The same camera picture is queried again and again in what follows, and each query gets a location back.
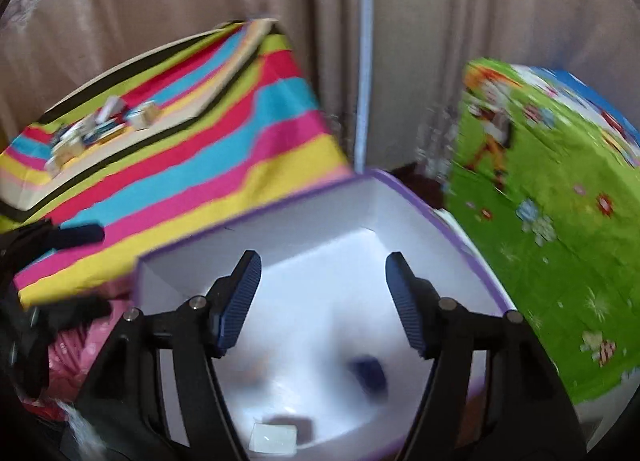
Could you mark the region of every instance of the rainbow striped cover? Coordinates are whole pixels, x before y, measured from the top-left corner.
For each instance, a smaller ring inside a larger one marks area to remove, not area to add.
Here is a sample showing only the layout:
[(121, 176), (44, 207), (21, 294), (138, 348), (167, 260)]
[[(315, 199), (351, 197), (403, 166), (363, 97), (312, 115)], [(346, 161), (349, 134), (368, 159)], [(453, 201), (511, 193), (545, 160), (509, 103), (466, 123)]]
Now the rainbow striped cover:
[[(49, 139), (110, 94), (162, 116), (89, 148), (54, 179)], [(117, 67), (48, 110), (0, 155), (0, 231), (98, 221), (101, 245), (57, 251), (16, 277), (25, 305), (132, 271), (137, 258), (245, 210), (349, 174), (273, 20), (232, 23)]]

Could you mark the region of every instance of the blue object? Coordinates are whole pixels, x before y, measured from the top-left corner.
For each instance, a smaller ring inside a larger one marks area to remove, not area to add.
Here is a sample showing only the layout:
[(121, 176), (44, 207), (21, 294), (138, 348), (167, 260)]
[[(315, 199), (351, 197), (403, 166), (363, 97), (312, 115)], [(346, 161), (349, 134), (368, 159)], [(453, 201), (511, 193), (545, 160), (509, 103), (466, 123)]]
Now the blue object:
[(358, 378), (369, 396), (386, 396), (386, 376), (377, 358), (364, 355), (349, 362), (349, 370)]
[(422, 356), (427, 348), (423, 334), (422, 316), (420, 316), (415, 298), (411, 293), (410, 279), (403, 274), (395, 255), (392, 253), (386, 258), (386, 283), (396, 305), (402, 327), (404, 327), (404, 333), (409, 340), (409, 345)]
[(544, 123), (549, 128), (553, 128), (554, 126), (556, 126), (556, 118), (549, 108), (541, 108), (540, 117), (542, 117), (542, 123)]
[(85, 146), (90, 146), (94, 144), (96, 141), (98, 141), (98, 139), (102, 134), (106, 134), (112, 128), (116, 128), (120, 124), (121, 124), (120, 121), (118, 121), (117, 119), (111, 118), (111, 120), (107, 120), (104, 123), (101, 123), (96, 128), (94, 128), (89, 134), (84, 136), (82, 138), (82, 142), (84, 143)]
[(258, 284), (260, 284), (261, 275), (262, 261), (260, 255), (254, 252), (242, 272), (238, 287), (231, 295), (224, 312), (220, 315), (220, 328), (216, 345), (221, 351), (226, 351), (236, 345), (246, 314), (249, 313), (249, 307), (254, 301), (255, 291), (258, 289)]
[(538, 207), (531, 199), (524, 200), (516, 209), (516, 215), (523, 221), (533, 222), (538, 219)]

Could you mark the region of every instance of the beige curtain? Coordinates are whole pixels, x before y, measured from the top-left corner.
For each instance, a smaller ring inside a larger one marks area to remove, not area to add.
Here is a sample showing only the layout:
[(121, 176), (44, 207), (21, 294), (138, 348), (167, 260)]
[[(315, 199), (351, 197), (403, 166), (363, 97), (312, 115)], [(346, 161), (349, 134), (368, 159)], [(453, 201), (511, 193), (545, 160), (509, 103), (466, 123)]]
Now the beige curtain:
[(350, 151), (358, 0), (12, 0), (0, 19), (0, 124), (15, 137), (94, 76), (227, 20), (275, 17)]
[(375, 0), (367, 158), (443, 179), (464, 63), (562, 68), (640, 126), (638, 0)]

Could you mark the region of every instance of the open cardboard box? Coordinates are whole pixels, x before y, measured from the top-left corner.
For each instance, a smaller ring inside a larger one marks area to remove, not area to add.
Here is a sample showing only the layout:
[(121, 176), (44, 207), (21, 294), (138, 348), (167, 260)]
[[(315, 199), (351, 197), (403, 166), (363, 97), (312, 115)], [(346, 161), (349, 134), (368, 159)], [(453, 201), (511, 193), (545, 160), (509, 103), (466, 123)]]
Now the open cardboard box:
[[(471, 311), (502, 315), (513, 308), (450, 226), (379, 171), (149, 253), (138, 266), (137, 306), (155, 314), (205, 294), (244, 250), (260, 254), (262, 279), (237, 346), (214, 367), (244, 445), (255, 423), (293, 424), (295, 459), (380, 459), (399, 449), (414, 420), (431, 362), (407, 342), (386, 286), (389, 253), (401, 251), (418, 277)], [(382, 364), (386, 401), (370, 399), (346, 367), (362, 354)], [(161, 362), (171, 437), (188, 444), (171, 351)], [(478, 358), (470, 394), (483, 379)]]

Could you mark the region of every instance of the green patterned box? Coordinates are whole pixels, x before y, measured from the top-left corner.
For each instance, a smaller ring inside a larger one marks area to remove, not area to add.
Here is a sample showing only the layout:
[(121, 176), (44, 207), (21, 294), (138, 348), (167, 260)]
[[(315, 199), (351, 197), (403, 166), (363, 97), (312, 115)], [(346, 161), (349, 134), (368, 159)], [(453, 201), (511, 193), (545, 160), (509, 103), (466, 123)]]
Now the green patterned box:
[(640, 365), (638, 133), (592, 93), (568, 73), (471, 62), (447, 185), (574, 403)]

